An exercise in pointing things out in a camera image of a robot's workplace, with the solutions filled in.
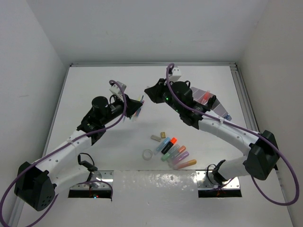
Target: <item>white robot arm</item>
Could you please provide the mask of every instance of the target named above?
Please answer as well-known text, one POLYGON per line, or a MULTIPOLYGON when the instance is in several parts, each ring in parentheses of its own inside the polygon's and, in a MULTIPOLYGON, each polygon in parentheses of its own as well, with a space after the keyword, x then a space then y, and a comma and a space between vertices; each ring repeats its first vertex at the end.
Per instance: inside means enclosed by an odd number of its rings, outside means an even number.
MULTIPOLYGON (((209 174, 208 179, 211 182, 213 182, 212 179, 215 180, 219 185, 231 178, 245 175, 266 180, 270 171, 276 165, 279 155, 257 136, 233 127, 233 125, 237 126, 236 124, 231 122, 228 125, 224 124, 223 121, 226 121, 226 119, 211 110, 216 101, 216 96, 209 98, 207 104, 203 105, 193 99, 193 92, 187 81, 173 81, 170 79, 179 78, 180 76, 179 68, 170 69, 169 82, 173 93, 184 105, 199 112, 207 113, 209 117, 202 116, 202 114, 190 111, 182 106, 169 91, 166 79, 160 79, 155 86, 145 89, 145 93, 154 103, 167 103, 179 114, 185 124, 223 139, 243 154, 243 156, 234 160, 220 161, 209 174), (211 117, 219 118, 220 121, 214 121, 211 117)), ((271 132, 254 133, 261 135, 277 147, 275 137, 271 132)))
MULTIPOLYGON (((122 91, 126 86, 118 82, 122 91)), ((87 148, 93 146, 105 133, 105 125, 120 116, 124 112, 124 102, 122 93, 117 85, 112 84, 110 91, 113 93, 108 103, 103 96, 92 100, 92 108, 84 116, 77 130, 58 148, 63 148, 50 156, 48 159, 40 161, 36 166, 29 169, 17 180, 15 194, 32 206, 37 211, 44 210, 54 199, 55 195, 71 186, 86 182, 90 179, 90 173, 98 169, 87 161, 81 161, 80 154, 87 148), (65 168, 67 163, 74 161, 74 169, 65 168)), ((131 117, 142 103, 130 99, 125 95, 126 111, 125 116, 131 117)), ((18 175, 31 166, 30 163, 23 163, 18 170, 18 175)))

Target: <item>small cylinder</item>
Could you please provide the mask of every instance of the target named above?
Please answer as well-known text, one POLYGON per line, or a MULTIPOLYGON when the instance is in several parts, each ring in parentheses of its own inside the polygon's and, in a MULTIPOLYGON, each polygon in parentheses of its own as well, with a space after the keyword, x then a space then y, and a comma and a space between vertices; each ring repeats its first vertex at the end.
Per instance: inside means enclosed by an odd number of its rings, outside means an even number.
POLYGON ((190 160, 188 162, 185 162, 185 163, 181 163, 181 164, 177 164, 174 166, 174 169, 182 169, 182 168, 185 168, 185 167, 188 167, 188 166, 193 166, 197 163, 197 160, 193 159, 193 160, 190 160))

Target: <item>marker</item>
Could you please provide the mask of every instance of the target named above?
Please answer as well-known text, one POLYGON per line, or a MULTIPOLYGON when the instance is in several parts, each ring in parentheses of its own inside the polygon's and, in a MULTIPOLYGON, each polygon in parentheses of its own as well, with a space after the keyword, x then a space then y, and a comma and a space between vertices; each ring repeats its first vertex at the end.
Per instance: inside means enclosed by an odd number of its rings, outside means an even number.
POLYGON ((170 141, 170 137, 167 137, 165 140, 163 140, 163 142, 157 146, 157 148, 153 151, 153 153, 156 155, 158 154, 159 151, 161 151, 170 141))
POLYGON ((175 137, 172 138, 172 139, 170 140, 170 142, 168 142, 168 143, 166 144, 166 146, 163 148, 163 150, 161 151, 161 153, 165 155, 165 154, 169 151, 169 149, 170 149, 176 142, 177 142, 177 139, 176 139, 175 137))
POLYGON ((178 164, 180 161, 182 161, 183 159, 185 159, 186 157, 189 156, 189 153, 187 151, 185 151, 183 154, 179 155, 175 160, 173 160, 173 165, 178 164))
POLYGON ((165 155, 162 156, 161 160, 163 162, 165 162, 170 156, 171 154, 177 152, 178 153, 178 149, 180 148, 179 144, 175 144, 165 155))
POLYGON ((175 165, 174 166, 174 169, 177 170, 177 169, 182 169, 182 168, 185 168, 185 167, 188 167, 188 166, 193 166, 197 164, 197 160, 193 159, 193 160, 190 160, 188 162, 185 162, 185 163, 181 163, 181 164, 178 164, 178 165, 175 165))
POLYGON ((185 146, 180 147, 179 150, 175 151, 173 154, 171 154, 170 159, 173 160, 175 159, 179 154, 181 154, 183 151, 186 150, 185 146))

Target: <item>metal bracket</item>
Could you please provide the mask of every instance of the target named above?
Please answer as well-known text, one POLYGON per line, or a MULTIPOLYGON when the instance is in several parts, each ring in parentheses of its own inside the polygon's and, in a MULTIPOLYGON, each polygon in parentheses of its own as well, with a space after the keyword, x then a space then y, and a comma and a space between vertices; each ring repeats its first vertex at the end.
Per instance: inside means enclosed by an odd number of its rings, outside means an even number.
MULTIPOLYGON (((95 171, 92 173, 91 181, 102 180, 113 186, 114 171, 95 171)), ((91 194, 98 194, 99 198, 110 198, 110 187, 105 183, 92 183, 91 194)), ((89 185, 79 184, 70 188, 69 198, 91 198, 89 185)))
POLYGON ((217 190, 217 185, 213 185, 207 180, 206 170, 196 170, 196 179, 199 198, 242 197, 240 182, 237 177, 232 179, 228 185, 220 190, 217 190))

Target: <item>purple wire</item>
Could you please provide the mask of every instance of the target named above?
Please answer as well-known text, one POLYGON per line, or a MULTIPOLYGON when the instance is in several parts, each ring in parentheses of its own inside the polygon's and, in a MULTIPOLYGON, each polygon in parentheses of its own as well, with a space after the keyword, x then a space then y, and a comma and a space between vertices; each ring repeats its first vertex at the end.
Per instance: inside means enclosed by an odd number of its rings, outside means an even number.
POLYGON ((207 190, 206 192, 215 192, 218 191, 220 189, 222 189, 223 187, 225 187, 226 185, 228 185, 234 178, 230 179, 227 183, 219 185, 217 188, 211 189, 211 190, 207 190))
MULTIPOLYGON (((175 93, 173 92, 171 86, 170 86, 170 83, 169 83, 169 70, 170 68, 174 68, 175 67, 175 64, 174 63, 171 63, 168 65, 168 67, 166 68, 166 81, 167 81, 167 87, 169 88, 169 91, 171 93, 171 95, 174 97, 174 99, 181 105, 183 106, 184 108, 192 111, 192 112, 195 112, 195 113, 198 113, 198 114, 201 114, 201 115, 204 115, 206 117, 209 117, 213 120, 216 120, 216 121, 220 121, 219 118, 217 117, 214 117, 214 116, 211 116, 209 114, 206 114, 206 113, 203 113, 201 111, 198 111, 198 110, 195 110, 193 108, 190 108, 188 107, 187 105, 185 105, 183 102, 181 102, 178 97, 175 95, 175 93)), ((245 131, 245 132, 248 132, 254 136, 257 136, 259 139, 261 139, 262 141, 266 142, 280 157, 281 159, 285 162, 285 164, 287 165, 287 167, 289 168, 290 172, 291 172, 291 175, 293 176, 293 179, 294 179, 294 184, 295 184, 295 196, 294 196, 294 199, 291 200, 290 202, 277 202, 277 201, 274 201, 272 199, 270 199, 269 197, 267 197, 263 192, 262 190, 259 188, 259 186, 257 185, 255 179, 253 176, 251 176, 252 178, 252 181, 253 183, 255 184, 256 188, 258 189, 258 191, 264 196, 265 199, 267 199, 268 201, 272 202, 273 204, 276 204, 276 205, 280 205, 280 206, 289 206, 289 205, 292 205, 294 204, 295 202, 298 201, 299 199, 299 196, 300 196, 300 186, 299 186, 299 182, 298 182, 298 178, 294 172, 294 169, 293 167, 291 166, 291 164, 289 163, 289 161, 286 159, 286 157, 283 155, 282 152, 280 152, 271 142, 269 142, 267 139, 265 139, 264 137, 262 137, 261 135, 251 131, 251 130, 248 130, 248 129, 245 129, 243 127, 240 127, 238 125, 235 125, 229 121, 223 121, 224 124, 227 124, 229 126, 232 126, 234 128, 237 128, 239 130, 242 130, 242 131, 245 131)))
POLYGON ((105 184, 107 184, 110 187, 110 190, 111 190, 110 200, 113 201, 113 187, 108 182, 95 180, 95 181, 86 181, 86 182, 82 182, 82 183, 78 183, 78 184, 95 183, 95 182, 105 183, 105 184))
MULTIPOLYGON (((89 136, 89 135, 92 135, 92 134, 99 133, 99 132, 105 131, 105 130, 107 130, 107 129, 110 129, 110 128, 116 126, 116 125, 122 120, 123 116, 124 116, 125 113, 126 113, 126 97, 125 97, 125 94, 124 94, 124 92, 123 92, 121 86, 120 86, 117 82, 115 82, 114 80, 110 80, 109 83, 110 83, 110 85, 116 84, 117 87, 120 89, 120 91, 121 91, 121 93, 122 93, 123 102, 124 102, 124 108, 123 108, 123 112, 122 112, 122 114, 121 114, 121 117, 120 117, 115 123, 113 123, 112 125, 110 125, 110 126, 108 126, 108 127, 106 127, 106 128, 99 129, 99 130, 96 130, 96 131, 91 131, 91 132, 89 132, 89 133, 86 133, 86 134, 83 134, 83 135, 81 135, 81 136, 76 137, 75 139, 72 140, 73 142, 75 142, 75 141, 81 139, 82 137, 89 136)), ((36 166, 36 165, 39 164, 40 162, 42 162, 42 161, 48 159, 50 156, 52 156, 52 155, 58 153, 59 151, 63 150, 64 148, 68 147, 69 145, 71 145, 71 143, 65 144, 64 146, 62 146, 62 147, 58 148, 57 150, 53 151, 52 153, 50 153, 50 154, 44 156, 43 158, 39 159, 38 161, 34 162, 34 163, 31 164, 29 167, 27 167, 25 170, 23 170, 23 171, 16 177, 16 179, 13 180, 13 182, 9 185, 9 187, 8 187, 7 190, 4 192, 4 194, 3 194, 2 198, 1 198, 1 201, 0 201, 0 222, 1 222, 1 224, 2 224, 4 227, 10 227, 10 226, 4 221, 3 214, 2 214, 2 213, 3 213, 3 205, 4 205, 4 201, 5 201, 5 199, 6 199, 7 195, 8 195, 8 193, 9 193, 9 191, 10 191, 11 188, 14 186, 14 184, 15 184, 15 183, 20 179, 20 177, 23 176, 28 170, 30 170, 31 168, 33 168, 34 166, 36 166)), ((26 227, 32 227, 32 226, 34 226, 35 224, 37 224, 37 223, 38 223, 38 222, 39 222, 39 221, 48 213, 48 211, 50 210, 50 208, 53 206, 53 203, 55 202, 56 198, 57 198, 57 196, 54 197, 53 202, 51 203, 51 205, 49 206, 49 208, 46 210, 46 212, 45 212, 39 219, 37 219, 35 222, 33 222, 32 224, 30 224, 30 225, 28 225, 28 226, 26 226, 26 227)))

